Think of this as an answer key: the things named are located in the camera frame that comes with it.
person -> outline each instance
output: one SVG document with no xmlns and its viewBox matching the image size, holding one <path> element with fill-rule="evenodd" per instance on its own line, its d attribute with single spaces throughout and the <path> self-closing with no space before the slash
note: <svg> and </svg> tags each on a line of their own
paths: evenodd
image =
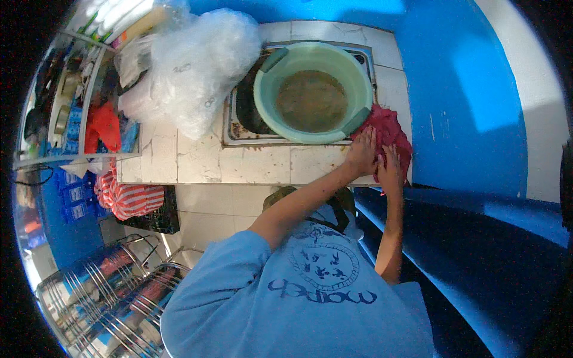
<svg viewBox="0 0 573 358">
<path fill-rule="evenodd" d="M 171 357 L 432 356 L 419 285 L 399 284 L 398 156 L 384 147 L 375 160 L 375 143 L 366 128 L 338 168 L 291 190 L 246 231 L 210 244 L 161 316 Z M 376 170 L 388 215 L 372 268 L 341 189 Z"/>
</svg>

red cloth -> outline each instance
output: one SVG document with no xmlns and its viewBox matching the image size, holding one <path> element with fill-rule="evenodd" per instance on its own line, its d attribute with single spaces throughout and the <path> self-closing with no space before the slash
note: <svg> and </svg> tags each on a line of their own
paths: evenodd
<svg viewBox="0 0 573 358">
<path fill-rule="evenodd" d="M 396 111 L 391 111 L 390 109 L 382 108 L 375 104 L 372 106 L 370 114 L 362 123 L 362 125 L 356 130 L 356 132 L 350 135 L 350 138 L 354 140 L 362 130 L 364 130 L 369 125 L 376 128 L 376 157 L 378 154 L 382 154 L 384 160 L 384 149 L 382 145 L 392 145 L 396 144 L 396 151 L 400 156 L 400 168 L 402 169 L 402 178 L 406 182 L 406 176 L 408 173 L 408 167 L 410 166 L 410 161 L 412 160 L 412 145 L 408 141 L 406 134 L 402 132 L 402 127 L 398 123 L 398 113 Z M 374 180 L 379 183 L 378 174 L 374 173 Z"/>
<path fill-rule="evenodd" d="M 88 122 L 85 129 L 86 154 L 95 153 L 97 140 L 101 138 L 109 151 L 117 153 L 121 149 L 121 136 L 119 133 L 119 118 L 113 112 L 113 104 L 106 102 L 97 109 L 90 108 Z"/>
<path fill-rule="evenodd" d="M 115 161 L 111 163 L 111 170 L 98 175 L 93 186 L 102 207 L 111 209 L 118 219 L 126 220 L 151 213 L 163 205 L 163 185 L 118 183 Z"/>
</svg>

